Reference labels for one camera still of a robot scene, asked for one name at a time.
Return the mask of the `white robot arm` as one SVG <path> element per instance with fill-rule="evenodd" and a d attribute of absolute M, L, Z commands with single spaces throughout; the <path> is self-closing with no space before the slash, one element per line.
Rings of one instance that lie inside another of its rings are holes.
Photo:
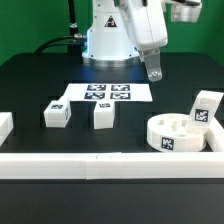
<path fill-rule="evenodd" d="M 151 82 L 162 79 L 160 48 L 168 42 L 161 0 L 114 0 Z"/>

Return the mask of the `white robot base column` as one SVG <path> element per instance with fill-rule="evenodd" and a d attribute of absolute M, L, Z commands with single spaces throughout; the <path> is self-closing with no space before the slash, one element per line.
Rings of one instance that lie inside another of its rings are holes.
<path fill-rule="evenodd" d="M 139 61 L 113 0 L 92 0 L 93 22 L 87 31 L 83 62 L 99 67 L 123 67 Z"/>

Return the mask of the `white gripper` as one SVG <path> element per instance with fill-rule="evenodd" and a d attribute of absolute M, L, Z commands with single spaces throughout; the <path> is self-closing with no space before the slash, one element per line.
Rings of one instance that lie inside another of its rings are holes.
<path fill-rule="evenodd" d="M 144 51 L 148 79 L 151 82 L 161 80 L 160 50 L 157 48 L 168 42 L 161 1 L 120 0 L 119 12 L 131 43 Z"/>

